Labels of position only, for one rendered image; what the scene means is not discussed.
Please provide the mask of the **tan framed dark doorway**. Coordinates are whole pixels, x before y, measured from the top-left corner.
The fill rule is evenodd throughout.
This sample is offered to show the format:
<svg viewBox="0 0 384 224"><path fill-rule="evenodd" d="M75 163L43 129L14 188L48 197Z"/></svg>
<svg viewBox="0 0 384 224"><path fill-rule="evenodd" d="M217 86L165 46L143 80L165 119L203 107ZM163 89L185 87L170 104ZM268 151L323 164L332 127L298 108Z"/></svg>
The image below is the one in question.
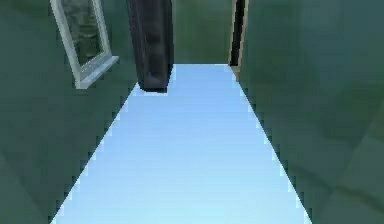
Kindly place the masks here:
<svg viewBox="0 0 384 224"><path fill-rule="evenodd" d="M235 75L240 73L242 51L247 26L249 0L233 0L232 30L228 65Z"/></svg>

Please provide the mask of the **white framed window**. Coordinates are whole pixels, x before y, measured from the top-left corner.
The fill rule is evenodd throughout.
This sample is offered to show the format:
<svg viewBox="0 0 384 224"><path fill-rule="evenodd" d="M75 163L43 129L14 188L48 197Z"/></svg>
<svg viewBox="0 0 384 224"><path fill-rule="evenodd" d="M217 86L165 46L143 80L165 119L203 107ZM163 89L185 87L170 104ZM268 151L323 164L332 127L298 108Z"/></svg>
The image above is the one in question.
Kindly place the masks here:
<svg viewBox="0 0 384 224"><path fill-rule="evenodd" d="M50 0L77 89L87 89L118 60L111 51L102 0Z"/></svg>

